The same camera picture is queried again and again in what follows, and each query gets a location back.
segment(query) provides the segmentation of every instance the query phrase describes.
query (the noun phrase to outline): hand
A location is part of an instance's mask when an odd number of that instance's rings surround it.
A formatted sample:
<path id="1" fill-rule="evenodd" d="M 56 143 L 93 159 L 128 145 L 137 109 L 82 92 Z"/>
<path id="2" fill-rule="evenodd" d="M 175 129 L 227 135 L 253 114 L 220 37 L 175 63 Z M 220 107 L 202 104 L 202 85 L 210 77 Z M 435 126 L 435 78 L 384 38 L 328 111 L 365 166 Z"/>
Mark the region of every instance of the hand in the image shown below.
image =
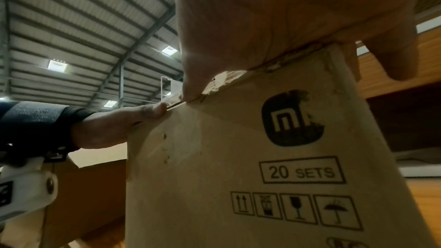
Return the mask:
<path id="1" fill-rule="evenodd" d="M 361 40 L 397 80 L 413 77 L 416 0 L 176 0 L 184 101 L 218 73 L 246 70 L 310 43 Z"/>
<path id="2" fill-rule="evenodd" d="M 112 147 L 127 141 L 133 125 L 156 119 L 167 111 L 165 103 L 124 107 L 107 113 L 94 113 L 71 128 L 72 142 L 79 148 Z"/>

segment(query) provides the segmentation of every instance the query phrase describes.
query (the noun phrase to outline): wine glass symbol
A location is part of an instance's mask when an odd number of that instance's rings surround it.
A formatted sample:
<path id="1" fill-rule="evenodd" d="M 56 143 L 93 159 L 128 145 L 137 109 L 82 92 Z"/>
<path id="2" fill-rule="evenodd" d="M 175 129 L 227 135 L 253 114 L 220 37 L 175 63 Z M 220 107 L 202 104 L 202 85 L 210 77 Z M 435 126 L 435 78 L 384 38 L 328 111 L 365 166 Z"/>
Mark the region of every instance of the wine glass symbol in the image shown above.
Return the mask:
<path id="1" fill-rule="evenodd" d="M 289 199 L 291 201 L 291 205 L 297 211 L 296 219 L 305 220 L 303 217 L 300 216 L 300 208 L 302 207 L 302 200 L 300 199 L 300 197 L 290 196 Z"/>

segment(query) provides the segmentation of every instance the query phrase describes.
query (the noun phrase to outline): mi logo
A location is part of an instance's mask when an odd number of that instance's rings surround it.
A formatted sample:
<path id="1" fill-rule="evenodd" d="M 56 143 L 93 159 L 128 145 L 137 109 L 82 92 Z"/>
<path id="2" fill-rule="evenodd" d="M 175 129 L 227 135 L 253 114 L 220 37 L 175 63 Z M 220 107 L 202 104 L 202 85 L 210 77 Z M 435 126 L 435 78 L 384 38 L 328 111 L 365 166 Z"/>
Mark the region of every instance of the mi logo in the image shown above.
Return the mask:
<path id="1" fill-rule="evenodd" d="M 304 90 L 290 90 L 269 98 L 262 107 L 262 120 L 268 138 L 276 145 L 294 147 L 321 138 L 324 126 L 314 123 L 303 107 Z"/>

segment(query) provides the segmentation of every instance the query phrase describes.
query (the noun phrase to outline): sleeve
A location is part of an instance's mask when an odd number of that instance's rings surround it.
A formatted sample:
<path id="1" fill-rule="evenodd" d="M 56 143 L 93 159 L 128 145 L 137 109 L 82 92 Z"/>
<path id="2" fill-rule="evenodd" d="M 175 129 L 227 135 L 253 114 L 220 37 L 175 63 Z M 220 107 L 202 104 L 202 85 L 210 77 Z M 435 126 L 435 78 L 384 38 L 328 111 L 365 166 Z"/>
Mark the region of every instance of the sleeve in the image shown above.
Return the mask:
<path id="1" fill-rule="evenodd" d="M 0 164 L 21 166 L 26 158 L 45 162 L 66 159 L 78 150 L 72 143 L 73 124 L 93 114 L 80 107 L 39 102 L 0 102 Z"/>

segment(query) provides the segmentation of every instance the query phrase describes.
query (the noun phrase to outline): corrugated metal roof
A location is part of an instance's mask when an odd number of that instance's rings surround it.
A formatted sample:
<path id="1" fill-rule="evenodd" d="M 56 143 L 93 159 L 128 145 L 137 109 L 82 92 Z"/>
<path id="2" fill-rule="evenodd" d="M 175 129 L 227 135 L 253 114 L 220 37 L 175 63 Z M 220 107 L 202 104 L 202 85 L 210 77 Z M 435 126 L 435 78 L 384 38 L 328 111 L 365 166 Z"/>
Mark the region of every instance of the corrugated metal roof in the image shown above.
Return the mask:
<path id="1" fill-rule="evenodd" d="M 7 0 L 7 4 L 11 69 L 6 74 L 0 59 L 0 89 L 8 75 L 12 99 L 92 107 L 117 101 L 119 74 L 110 74 L 113 67 L 161 17 L 166 17 L 165 25 L 141 42 L 124 66 L 124 105 L 158 101 L 160 77 L 182 74 L 180 52 L 172 57 L 161 52 L 169 45 L 179 50 L 176 17 L 170 12 L 174 0 Z M 437 5 L 441 0 L 418 0 L 416 12 Z M 50 59 L 65 61 L 66 72 L 48 70 Z"/>

